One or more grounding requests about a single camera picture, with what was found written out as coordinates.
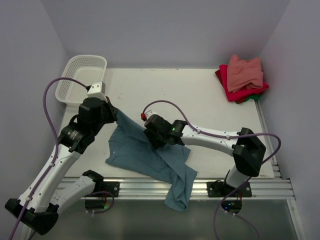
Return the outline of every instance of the white basket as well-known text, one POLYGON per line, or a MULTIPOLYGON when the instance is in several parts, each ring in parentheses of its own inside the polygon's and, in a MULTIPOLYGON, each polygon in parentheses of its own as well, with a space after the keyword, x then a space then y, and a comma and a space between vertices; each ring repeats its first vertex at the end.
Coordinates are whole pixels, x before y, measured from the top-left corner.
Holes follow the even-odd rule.
MULTIPOLYGON (((78 55, 68 61, 62 77, 78 80, 88 86, 104 81, 106 67, 107 61, 102 56, 78 55)), ((67 105, 79 106, 87 97, 87 91, 73 81, 61 80, 55 90, 55 97, 67 105)))

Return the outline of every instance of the blue cloth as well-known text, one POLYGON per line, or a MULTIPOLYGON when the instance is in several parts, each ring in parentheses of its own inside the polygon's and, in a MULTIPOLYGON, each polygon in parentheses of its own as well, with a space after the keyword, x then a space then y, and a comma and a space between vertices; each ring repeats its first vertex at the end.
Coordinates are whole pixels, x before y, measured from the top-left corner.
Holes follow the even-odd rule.
POLYGON ((190 149, 166 144, 155 150, 143 127, 120 110, 117 118, 117 128, 109 139, 110 157, 105 162, 172 184, 164 204, 177 211, 186 210, 197 176, 197 172, 185 164, 190 149))

